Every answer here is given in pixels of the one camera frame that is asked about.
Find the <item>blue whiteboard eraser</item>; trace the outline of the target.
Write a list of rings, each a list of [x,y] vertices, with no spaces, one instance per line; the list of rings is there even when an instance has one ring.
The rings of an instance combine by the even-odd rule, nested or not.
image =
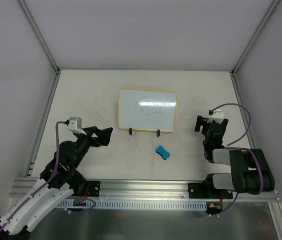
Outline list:
[[[170,157],[170,153],[166,151],[161,145],[156,148],[156,153],[159,154],[162,159],[167,160]]]

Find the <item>yellow framed whiteboard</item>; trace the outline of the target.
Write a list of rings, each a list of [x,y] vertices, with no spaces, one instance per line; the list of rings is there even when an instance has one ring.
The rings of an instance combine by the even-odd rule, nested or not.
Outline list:
[[[174,91],[122,88],[118,128],[171,133],[175,129],[178,95]]]

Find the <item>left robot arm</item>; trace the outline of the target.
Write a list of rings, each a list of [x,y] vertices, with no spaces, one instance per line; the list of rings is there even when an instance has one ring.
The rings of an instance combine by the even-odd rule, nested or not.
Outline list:
[[[76,141],[56,143],[53,159],[23,199],[0,217],[0,240],[26,240],[40,221],[60,202],[86,190],[86,178],[78,166],[90,148],[107,146],[113,128],[83,128]]]

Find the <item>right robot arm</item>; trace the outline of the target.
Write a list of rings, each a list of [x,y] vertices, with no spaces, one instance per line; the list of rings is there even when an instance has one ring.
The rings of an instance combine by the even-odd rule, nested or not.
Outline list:
[[[260,148],[225,148],[228,119],[197,116],[195,131],[204,136],[204,157],[211,164],[227,165],[229,173],[210,173],[201,183],[189,183],[191,199],[232,199],[232,192],[260,194],[275,188],[275,179]]]

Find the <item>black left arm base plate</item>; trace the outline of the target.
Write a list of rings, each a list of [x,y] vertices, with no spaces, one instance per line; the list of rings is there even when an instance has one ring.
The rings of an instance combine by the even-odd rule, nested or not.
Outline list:
[[[86,197],[99,197],[100,195],[100,181],[95,180],[86,180],[84,187],[83,187],[83,194],[84,198]]]

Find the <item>aluminium mounting rail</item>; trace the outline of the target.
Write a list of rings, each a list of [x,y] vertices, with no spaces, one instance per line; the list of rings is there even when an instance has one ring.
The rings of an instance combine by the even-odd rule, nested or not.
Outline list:
[[[10,190],[10,198],[21,198],[31,190],[37,178],[16,178]],[[189,200],[189,181],[184,180],[118,180],[91,179],[100,181],[98,197],[114,200],[153,200],[176,201]],[[280,202],[278,192],[264,192],[260,195],[240,193],[239,202]]]

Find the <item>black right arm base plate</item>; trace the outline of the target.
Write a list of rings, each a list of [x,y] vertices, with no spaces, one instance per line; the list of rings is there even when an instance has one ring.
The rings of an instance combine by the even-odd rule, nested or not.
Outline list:
[[[189,183],[188,193],[190,199],[226,199],[231,200],[233,194],[229,193],[225,189],[217,189],[212,184],[201,183]]]

